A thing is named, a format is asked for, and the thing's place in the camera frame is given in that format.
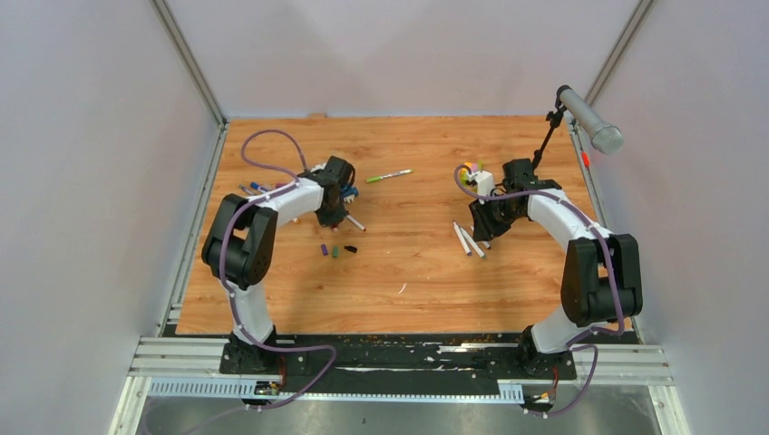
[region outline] wooden tabletop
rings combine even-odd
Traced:
[[[367,227],[362,232],[344,222],[332,232],[306,214],[299,224],[278,230],[265,284],[281,334],[520,331],[560,303],[565,255],[542,227],[516,221],[480,259],[464,254],[452,226],[453,219],[468,230],[472,223],[472,199],[454,184],[454,168],[482,160],[501,181],[502,163],[530,158],[541,145],[548,129],[544,116],[236,120],[211,192],[179,334],[232,328],[225,291],[200,260],[200,250],[221,199],[242,194],[238,184],[288,182],[286,175],[251,167],[239,156],[243,140],[262,129],[294,135],[310,166],[332,154],[352,163],[360,197],[347,209]],[[253,141],[248,155],[301,170],[294,147],[276,134]],[[365,183],[400,169],[414,173]],[[555,179],[594,218],[565,127],[553,135],[537,173]],[[322,243],[329,250],[338,246],[339,258],[322,256]],[[357,247],[357,254],[344,245]]]

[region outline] wood surface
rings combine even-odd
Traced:
[[[469,231],[472,223],[472,199],[454,184],[453,169],[482,160],[499,182],[502,163],[530,158],[541,145],[544,116],[237,120],[229,125],[211,191],[179,334],[232,328],[225,291],[200,250],[221,199],[240,193],[238,184],[287,182],[286,175],[250,167],[239,156],[243,140],[262,129],[294,135],[310,166],[331,154],[355,165],[360,197],[348,210],[368,228],[344,222],[332,232],[307,214],[278,230],[266,289],[281,334],[520,331],[560,303],[565,255],[542,227],[515,222],[492,241],[484,260],[464,254],[452,226],[455,219]],[[276,134],[254,140],[248,155],[301,170],[294,147]],[[408,168],[414,173],[365,183]],[[553,135],[537,173],[555,179],[594,218],[565,126]],[[339,258],[322,256],[321,243],[329,251],[339,246]],[[357,254],[344,245],[358,247]]]

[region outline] white marker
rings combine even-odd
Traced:
[[[350,222],[352,222],[352,223],[353,223],[353,224],[354,224],[356,227],[359,227],[359,228],[361,228],[361,231],[365,231],[365,227],[363,226],[363,224],[361,224],[360,222],[358,222],[357,220],[355,220],[355,218],[354,218],[354,217],[352,217],[352,216],[350,216],[350,215],[347,215],[347,216],[345,216],[345,218],[347,218],[347,220],[349,220]]]
[[[475,232],[475,227],[470,225],[470,230],[474,233]],[[492,244],[489,243],[489,242],[481,242],[481,243],[483,243],[483,245],[486,247],[486,249],[491,249],[492,248]]]
[[[467,256],[472,256],[472,252],[470,252],[470,248],[467,246],[467,242],[464,240],[464,236],[459,230],[459,225],[457,225],[455,220],[452,222],[454,223],[454,231],[457,233],[457,237],[459,238],[459,241],[462,243],[462,247],[464,248],[464,253],[467,254]]]
[[[470,243],[470,246],[471,246],[473,249],[475,249],[475,252],[476,252],[476,253],[477,253],[479,256],[481,256],[481,258],[486,258],[486,253],[485,253],[485,252],[483,252],[483,251],[481,250],[481,247],[480,247],[480,246],[478,246],[478,244],[477,244],[477,243],[475,243],[475,240],[473,240],[473,239],[472,239],[472,237],[470,237],[470,235],[469,235],[469,234],[467,234],[467,231],[465,231],[465,230],[464,230],[464,228],[462,228],[462,227],[459,227],[459,230],[460,230],[460,231],[462,231],[462,235],[464,236],[464,238],[466,238],[466,239],[467,239],[467,242],[468,242],[468,243]]]

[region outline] white wall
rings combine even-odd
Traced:
[[[103,434],[215,126],[148,1],[3,2],[0,53],[0,431]]]
[[[585,93],[636,0],[170,0],[229,117],[532,114]]]
[[[611,220],[638,239],[641,329],[697,435],[766,433],[769,3],[659,1],[596,107]]]

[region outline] floor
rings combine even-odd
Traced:
[[[277,232],[266,278],[268,306],[279,332],[416,333],[520,331],[560,303],[564,254],[539,225],[518,221],[492,242],[486,259],[467,257],[452,220],[469,229],[472,199],[453,183],[453,169],[482,160],[501,180],[501,164],[530,158],[547,132],[544,116],[391,117],[235,120],[229,125],[219,171],[201,230],[205,239],[224,195],[239,184],[286,182],[255,169],[239,155],[243,140],[262,129],[294,135],[313,166],[335,154],[355,165],[360,197],[348,207],[367,227],[344,222],[321,228],[315,215]],[[296,150],[275,134],[251,143],[255,160],[300,171]],[[366,184],[365,178],[414,173]],[[588,192],[565,126],[558,129],[537,169],[555,179],[593,217]],[[320,244],[352,245],[339,258]],[[225,292],[200,260],[197,247],[181,310],[179,334],[223,334],[232,323]]]
[[[576,391],[574,386],[560,386],[559,402],[570,402]],[[242,406],[232,399],[151,398],[145,408],[146,431],[137,433],[179,434],[220,412]],[[195,433],[654,435],[661,432],[648,388],[592,386],[574,411],[547,420],[523,415],[516,405],[297,401],[262,414],[238,411],[200,427]]]

